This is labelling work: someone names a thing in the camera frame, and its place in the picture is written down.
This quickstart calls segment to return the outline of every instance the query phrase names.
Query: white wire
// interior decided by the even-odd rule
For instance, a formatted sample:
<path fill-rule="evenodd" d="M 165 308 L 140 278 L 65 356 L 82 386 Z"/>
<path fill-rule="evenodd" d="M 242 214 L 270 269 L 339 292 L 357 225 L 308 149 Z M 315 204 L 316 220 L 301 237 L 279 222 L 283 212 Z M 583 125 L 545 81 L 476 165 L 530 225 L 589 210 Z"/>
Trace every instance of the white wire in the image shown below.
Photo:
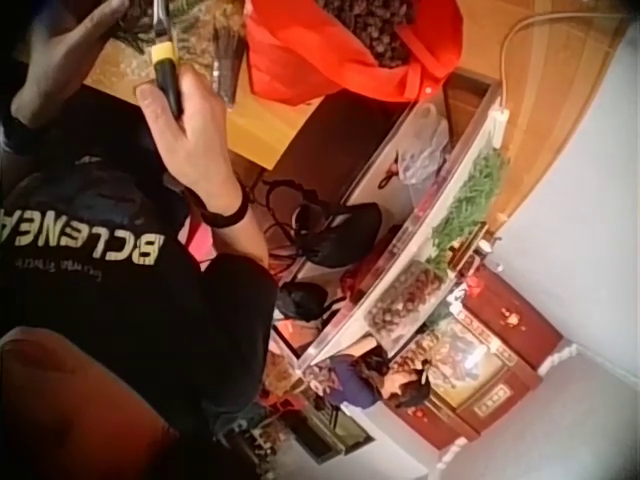
<path fill-rule="evenodd" d="M 507 47 L 513 36 L 523 28 L 537 22 L 545 20 L 565 20 L 568 18 L 625 18 L 625 13 L 597 13 L 597 12 L 549 12 L 540 13 L 532 17 L 525 18 L 516 23 L 509 33 L 504 37 L 502 48 L 500 49 L 500 79 L 502 80 L 502 97 L 500 99 L 500 108 L 505 109 L 507 106 L 507 72 L 506 72 L 506 56 Z"/>

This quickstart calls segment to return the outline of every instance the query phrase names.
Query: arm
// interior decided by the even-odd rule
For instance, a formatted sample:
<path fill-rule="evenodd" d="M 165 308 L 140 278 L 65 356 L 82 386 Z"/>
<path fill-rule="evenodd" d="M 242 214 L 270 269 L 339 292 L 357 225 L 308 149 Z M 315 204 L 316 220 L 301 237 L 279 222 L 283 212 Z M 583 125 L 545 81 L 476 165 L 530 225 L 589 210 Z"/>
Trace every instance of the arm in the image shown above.
<path fill-rule="evenodd" d="M 184 108 L 181 125 L 154 85 L 138 87 L 138 102 L 169 172 L 193 190 L 207 210 L 229 216 L 240 206 L 242 191 L 227 149 L 226 108 L 191 66 L 183 66 L 179 77 Z M 247 256 L 267 265 L 266 240 L 251 208 L 240 223 L 214 230 L 214 236 L 219 252 Z"/>
<path fill-rule="evenodd" d="M 242 191 L 235 176 L 231 176 L 223 188 L 203 198 L 208 211 L 221 213 L 225 216 L 233 214 L 241 201 Z M 213 229 L 213 236 L 218 253 L 244 255 L 252 258 L 263 267 L 268 266 L 267 242 L 262 229 L 258 226 L 251 206 L 240 223 L 223 229 Z"/>
<path fill-rule="evenodd" d="M 108 0 L 81 23 L 77 12 L 50 2 L 29 35 L 29 70 L 22 88 L 2 112 L 0 199 L 33 171 L 30 156 L 42 128 L 85 80 L 102 51 L 107 32 L 128 8 L 128 0 Z"/>
<path fill-rule="evenodd" d="M 210 365 L 203 366 L 206 398 L 217 409 L 241 411 L 255 400 L 262 384 L 278 286 L 264 267 L 246 256 L 219 254 L 203 272 L 202 287 L 212 325 L 215 322 L 212 334 L 229 352 L 224 364 L 214 366 L 220 379 L 215 384 L 208 381 Z"/>

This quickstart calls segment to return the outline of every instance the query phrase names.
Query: shelf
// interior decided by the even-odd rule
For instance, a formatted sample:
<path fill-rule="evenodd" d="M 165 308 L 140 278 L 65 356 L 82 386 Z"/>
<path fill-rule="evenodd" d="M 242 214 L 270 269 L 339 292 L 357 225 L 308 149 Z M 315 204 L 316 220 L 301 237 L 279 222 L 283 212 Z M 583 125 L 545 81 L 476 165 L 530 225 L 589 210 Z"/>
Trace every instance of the shelf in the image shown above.
<path fill-rule="evenodd" d="M 497 101 L 499 90 L 495 84 L 487 88 L 473 119 L 457 139 L 438 179 L 428 188 L 415 209 L 410 203 L 411 199 L 406 187 L 399 180 L 394 179 L 389 183 L 387 188 L 391 189 L 388 192 L 377 188 L 379 180 L 393 161 L 397 149 L 406 142 L 404 133 L 411 125 L 415 108 L 405 112 L 358 180 L 354 182 L 347 194 L 347 202 L 375 201 L 381 204 L 384 217 L 381 234 L 384 234 L 386 229 L 394 223 L 403 221 L 404 223 L 390 246 L 360 283 L 357 292 L 351 299 L 344 302 L 329 325 L 313 342 L 304 345 L 303 349 L 292 351 L 284 338 L 278 334 L 274 335 L 276 343 L 298 371 L 336 354 L 368 333 L 366 315 L 371 307 L 409 262 L 424 261 L 433 253 L 431 244 L 433 228 L 447 214 L 456 193 L 468 177 L 474 160 L 491 146 L 493 125 L 489 111 Z M 337 291 L 342 271 L 323 269 L 308 262 L 299 262 L 296 267 L 291 278 L 318 281 L 325 286 L 330 286 L 333 282 L 334 290 Z M 433 295 L 433 300 L 420 309 L 419 314 L 415 316 L 415 323 L 411 322 L 411 326 L 399 335 L 398 342 L 394 342 L 395 347 L 392 348 L 391 354 L 408 341 L 452 285 L 453 279 L 449 279 Z"/>

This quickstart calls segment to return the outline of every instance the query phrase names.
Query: screwdriver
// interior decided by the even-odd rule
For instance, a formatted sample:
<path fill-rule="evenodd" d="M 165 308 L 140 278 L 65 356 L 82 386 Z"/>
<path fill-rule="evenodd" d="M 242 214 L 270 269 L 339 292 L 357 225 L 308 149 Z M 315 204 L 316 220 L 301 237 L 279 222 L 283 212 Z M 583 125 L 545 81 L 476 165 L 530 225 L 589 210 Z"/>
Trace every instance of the screwdriver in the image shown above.
<path fill-rule="evenodd" d="M 156 75 L 156 85 L 164 93 L 173 117 L 182 116 L 182 100 L 178 83 L 178 56 L 171 36 L 169 0 L 153 0 L 153 34 L 151 63 Z"/>

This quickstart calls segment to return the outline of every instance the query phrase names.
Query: wrist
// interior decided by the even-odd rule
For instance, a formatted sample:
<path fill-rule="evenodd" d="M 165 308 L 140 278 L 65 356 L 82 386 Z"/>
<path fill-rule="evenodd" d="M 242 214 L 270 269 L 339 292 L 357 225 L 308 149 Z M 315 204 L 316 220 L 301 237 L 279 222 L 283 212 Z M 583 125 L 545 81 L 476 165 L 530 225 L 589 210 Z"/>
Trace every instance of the wrist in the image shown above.
<path fill-rule="evenodd" d="M 233 175 L 224 182 L 216 182 L 215 187 L 211 183 L 209 188 L 201 191 L 196 193 L 211 213 L 228 216 L 236 212 L 242 204 L 242 187 Z"/>
<path fill-rule="evenodd" d="M 11 115 L 32 130 L 45 126 L 53 118 L 54 110 L 25 87 L 11 101 Z"/>

